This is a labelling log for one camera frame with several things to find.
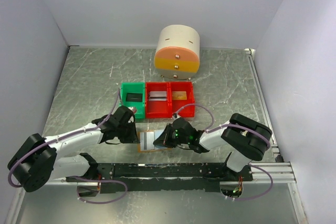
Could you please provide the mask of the tan leather card holder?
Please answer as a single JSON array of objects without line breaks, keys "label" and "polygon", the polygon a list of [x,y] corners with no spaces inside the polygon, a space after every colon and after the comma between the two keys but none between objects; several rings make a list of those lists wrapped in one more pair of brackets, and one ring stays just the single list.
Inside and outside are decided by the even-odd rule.
[{"label": "tan leather card holder", "polygon": [[147,152],[158,152],[164,150],[170,150],[167,147],[161,147],[154,145],[154,141],[163,133],[163,130],[154,130],[154,131],[144,131],[139,132],[139,144],[138,144],[138,152],[139,153],[147,153]]}]

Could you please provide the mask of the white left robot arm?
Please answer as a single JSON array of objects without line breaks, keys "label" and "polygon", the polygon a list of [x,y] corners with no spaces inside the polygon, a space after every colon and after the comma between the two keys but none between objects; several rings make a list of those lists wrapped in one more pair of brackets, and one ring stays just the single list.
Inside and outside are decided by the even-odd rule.
[{"label": "white left robot arm", "polygon": [[123,144],[138,143],[135,113],[135,107],[120,106],[114,113],[64,134],[29,136],[7,165],[9,184],[29,193],[62,177],[93,181],[98,177],[97,161],[87,153],[73,153],[114,138]]}]

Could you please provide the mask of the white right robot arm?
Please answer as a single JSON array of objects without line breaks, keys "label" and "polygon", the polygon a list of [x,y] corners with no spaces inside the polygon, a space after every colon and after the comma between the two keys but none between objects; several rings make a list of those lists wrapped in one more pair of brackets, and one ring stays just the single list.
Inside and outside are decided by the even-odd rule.
[{"label": "white right robot arm", "polygon": [[241,170],[252,161],[261,161],[270,148],[272,130],[246,116],[234,113],[229,121],[211,130],[197,130],[184,118],[167,124],[153,145],[175,148],[187,145],[196,153],[207,153],[228,144],[235,149],[223,167],[223,176],[230,181],[240,176]]}]

